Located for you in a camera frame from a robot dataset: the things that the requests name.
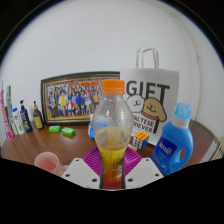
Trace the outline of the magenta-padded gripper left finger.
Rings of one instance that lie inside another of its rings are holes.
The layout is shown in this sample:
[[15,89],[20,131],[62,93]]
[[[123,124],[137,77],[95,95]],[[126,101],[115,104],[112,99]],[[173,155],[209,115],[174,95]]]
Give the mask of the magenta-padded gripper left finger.
[[102,188],[102,165],[97,147],[82,158],[74,158],[62,178],[84,188]]

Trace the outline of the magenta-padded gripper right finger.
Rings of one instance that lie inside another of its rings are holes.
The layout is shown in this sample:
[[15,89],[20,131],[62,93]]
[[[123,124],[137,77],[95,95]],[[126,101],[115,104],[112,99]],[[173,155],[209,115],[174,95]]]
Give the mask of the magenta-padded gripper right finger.
[[163,178],[162,173],[149,158],[142,158],[131,148],[127,148],[123,158],[122,187],[135,189]]

